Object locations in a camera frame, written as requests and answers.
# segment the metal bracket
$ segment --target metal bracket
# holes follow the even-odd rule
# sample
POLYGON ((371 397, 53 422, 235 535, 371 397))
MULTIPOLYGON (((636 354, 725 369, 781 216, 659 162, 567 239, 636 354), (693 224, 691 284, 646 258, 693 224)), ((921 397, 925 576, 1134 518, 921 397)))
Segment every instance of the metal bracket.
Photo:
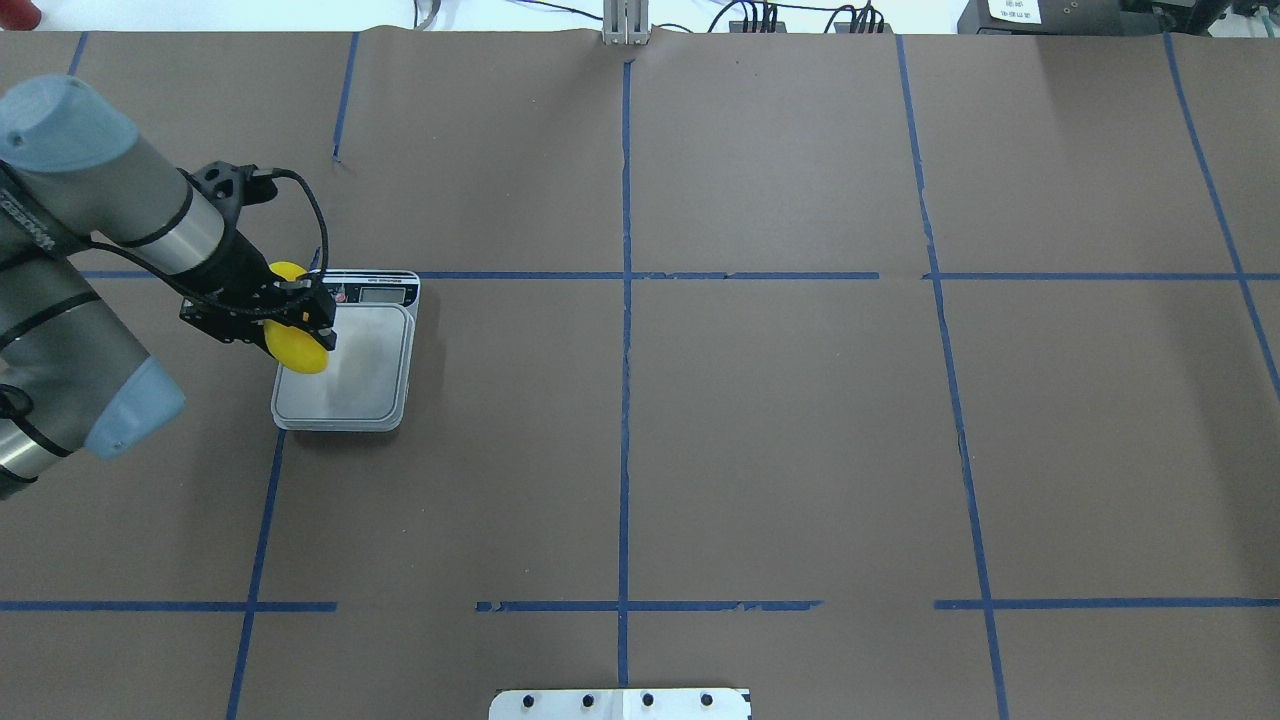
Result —
POLYGON ((506 691, 489 720, 751 720, 751 691, 730 688, 506 691))
POLYGON ((645 45, 649 29, 649 0, 604 0, 605 45, 645 45))

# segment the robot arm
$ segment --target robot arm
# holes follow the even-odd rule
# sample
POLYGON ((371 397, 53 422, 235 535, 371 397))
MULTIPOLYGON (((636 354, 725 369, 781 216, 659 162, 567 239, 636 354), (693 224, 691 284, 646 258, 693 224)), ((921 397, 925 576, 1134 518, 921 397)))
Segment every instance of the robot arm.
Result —
POLYGON ((125 255, 184 296, 189 324, 323 369, 337 340, 323 269, 268 265, 236 229, 241 208, 274 197, 280 177, 302 182, 225 163, 187 176, 72 77, 33 78, 0 99, 0 498, 81 447, 124 452, 184 402, 67 260, 73 252, 125 255), (114 247, 91 241, 95 231, 114 247))

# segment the white label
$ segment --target white label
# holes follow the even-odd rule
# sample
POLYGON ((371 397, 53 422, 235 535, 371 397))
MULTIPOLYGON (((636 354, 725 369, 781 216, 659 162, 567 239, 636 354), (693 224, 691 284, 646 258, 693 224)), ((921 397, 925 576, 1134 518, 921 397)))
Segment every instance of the white label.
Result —
POLYGON ((1009 23, 1039 24, 1039 0, 987 0, 991 17, 1009 23))

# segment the light blue cap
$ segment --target light blue cap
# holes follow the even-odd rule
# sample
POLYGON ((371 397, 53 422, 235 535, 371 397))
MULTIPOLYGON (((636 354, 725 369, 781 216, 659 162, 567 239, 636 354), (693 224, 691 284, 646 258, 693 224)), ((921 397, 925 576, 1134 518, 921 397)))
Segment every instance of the light blue cap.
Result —
POLYGON ((155 357, 147 357, 99 415, 84 447, 110 460, 166 425, 186 405, 187 397, 169 373, 155 357))
POLYGON ((93 168, 137 141, 133 120, 70 76, 33 77, 0 97, 0 160, 23 170, 93 168))

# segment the black cable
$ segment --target black cable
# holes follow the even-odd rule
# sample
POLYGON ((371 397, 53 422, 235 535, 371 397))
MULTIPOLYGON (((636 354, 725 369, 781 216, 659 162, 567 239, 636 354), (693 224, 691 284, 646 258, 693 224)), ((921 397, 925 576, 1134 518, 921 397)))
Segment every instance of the black cable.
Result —
POLYGON ((508 3, 515 3, 517 5, 544 5, 547 8, 554 8, 557 10, 563 10, 566 13, 573 13, 575 15, 582 15, 584 18, 591 18, 593 20, 600 20, 602 23, 604 22, 604 18, 602 18, 600 15, 593 15, 591 13, 588 13, 586 10, 579 10, 577 8, 570 8, 567 5, 557 5, 554 3, 544 3, 543 0, 507 0, 507 1, 508 3))
MULTIPOLYGON (((417 5, 416 4, 413 6, 413 9, 415 9, 415 12, 417 10, 417 5)), ((420 22, 416 26, 413 26, 413 29, 417 29, 417 31, 425 31, 425 29, 428 29, 429 27, 431 27, 431 23, 435 22, 435 17, 438 14, 440 14, 440 0, 431 0, 431 9, 426 12, 426 17, 422 18, 422 22, 420 22)))
POLYGON ((755 3, 753 3, 751 0, 733 0, 728 5, 724 5, 723 8, 721 8, 721 12, 716 13, 716 17, 712 19, 712 24, 710 24, 710 27, 707 28, 707 32, 716 32, 716 24, 719 23, 719 19, 723 18, 724 13, 727 13, 730 10, 730 8, 732 8, 733 5, 745 5, 745 8, 742 8, 742 23, 744 23, 742 28, 744 29, 746 29, 746 8, 751 9, 751 24, 755 24, 755 23, 759 22, 756 19, 756 14, 755 14, 755 3))
MULTIPOLYGON (((329 270, 329 225, 325 224, 324 222, 324 213, 320 211, 320 202, 316 200, 315 193, 311 192, 311 186, 307 184, 307 181, 305 181, 302 176, 300 176, 298 173, 283 168, 273 169, 270 173, 268 173, 266 177, 292 179, 293 182, 298 183, 298 186, 302 188, 302 192, 306 193, 307 202, 311 204, 311 210, 316 214, 316 224, 320 227, 320 268, 314 272, 317 273, 316 274, 317 278, 324 278, 325 272, 329 270)), ((129 260, 134 265, 142 268, 143 270, 164 281, 164 283, 170 288, 173 288, 178 295, 182 295, 183 297, 187 297, 193 302, 209 305, 215 310, 221 310, 223 313, 230 313, 232 315, 243 315, 246 318, 270 318, 271 315, 276 315, 279 313, 288 313, 289 310, 301 306, 303 302, 307 301, 307 299, 311 295, 311 293, 300 295, 293 300, 288 300, 275 307, 269 307, 266 310, 261 307, 237 307, 234 305, 228 305, 211 295, 196 292, 183 286, 178 281, 173 279, 173 275, 170 275, 169 273, 161 270, 160 268, 156 268, 155 265, 152 265, 147 260, 143 260, 142 258, 138 258, 131 252, 125 252, 124 250, 114 245, 90 241, 88 246, 95 250, 105 250, 113 255, 119 255, 120 258, 129 260)))
POLYGON ((849 27, 854 27, 854 23, 858 20, 858 8, 854 8, 852 5, 841 5, 836 8, 835 13, 831 14, 831 19, 827 20, 827 27, 822 28, 823 35, 831 32, 831 27, 836 24, 836 18, 845 10, 849 10, 849 27))
MULTIPOLYGON (((735 3, 763 3, 764 0, 735 0, 735 3)), ((840 8, 814 8, 813 5, 790 5, 787 3, 773 3, 769 0, 769 5, 774 8, 786 8, 788 10, 813 10, 815 13, 833 13, 840 8)))

